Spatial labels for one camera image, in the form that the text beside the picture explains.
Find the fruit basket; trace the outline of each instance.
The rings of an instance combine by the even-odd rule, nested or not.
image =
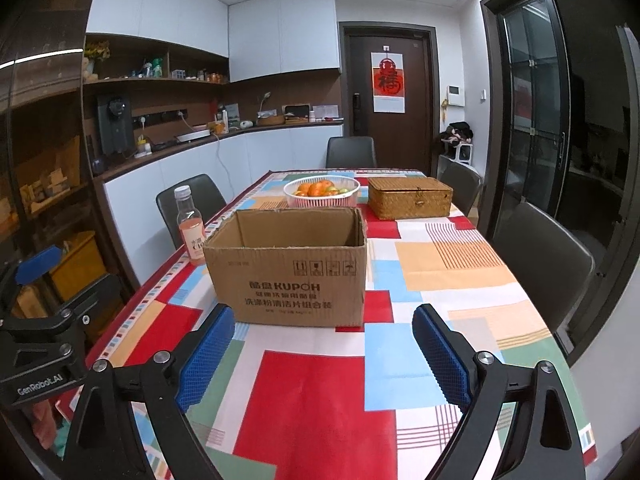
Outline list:
[[[314,190],[318,191],[319,184],[329,181],[333,186],[326,186],[324,192],[331,187],[335,187],[338,190],[337,194],[331,196],[297,196],[296,192],[299,189],[306,189],[306,185],[310,184],[316,187],[308,192],[313,193]],[[340,175],[314,175],[306,176],[305,178],[299,178],[293,180],[288,184],[285,184],[284,194],[287,197],[287,204],[289,207],[356,207],[358,203],[358,192],[360,190],[360,183],[354,178]]]

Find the yellow bin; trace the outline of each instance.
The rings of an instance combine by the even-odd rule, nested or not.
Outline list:
[[[69,239],[71,250],[49,271],[63,300],[69,300],[107,272],[95,243],[94,231],[83,231]]]

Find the brown wooden door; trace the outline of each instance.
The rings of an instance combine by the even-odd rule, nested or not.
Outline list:
[[[374,112],[371,53],[385,46],[402,54],[404,113]],[[373,137],[379,168],[430,172],[433,97],[425,47],[422,38],[349,37],[351,134]]]

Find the dining table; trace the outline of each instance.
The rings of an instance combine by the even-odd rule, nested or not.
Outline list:
[[[447,404],[412,334],[415,309],[430,303],[476,351],[506,364],[551,361],[566,390],[585,465],[593,431],[565,358],[509,269],[454,205],[445,218],[379,220],[368,179],[422,176],[401,170],[265,174],[206,225],[212,234],[241,209],[286,208],[284,185],[313,174],[348,176],[361,187],[367,274],[361,327],[300,328],[236,323],[202,401],[186,417],[225,480],[422,480],[462,414]],[[217,304],[206,266],[184,246],[144,283],[89,352],[114,367],[146,362],[178,341]],[[73,416],[79,391],[56,403]],[[133,412],[158,479],[172,478],[145,405]],[[513,415],[500,413],[476,480],[492,478]]]

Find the gray chair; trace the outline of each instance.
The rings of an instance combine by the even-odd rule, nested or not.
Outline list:
[[[451,201],[468,216],[482,187],[480,175],[464,164],[452,162],[442,173],[440,181],[453,188]]]
[[[530,203],[515,207],[492,246],[549,330],[558,330],[593,275],[591,253],[567,229]]]
[[[156,204],[166,227],[169,229],[171,240],[173,240],[176,249],[182,245],[182,237],[180,236],[180,229],[178,229],[178,206],[175,203],[174,189],[180,186],[191,187],[193,204],[202,214],[202,219],[205,223],[211,220],[226,205],[220,190],[207,174],[192,176],[159,193],[156,196]]]
[[[326,147],[326,168],[377,168],[371,137],[331,137]]]

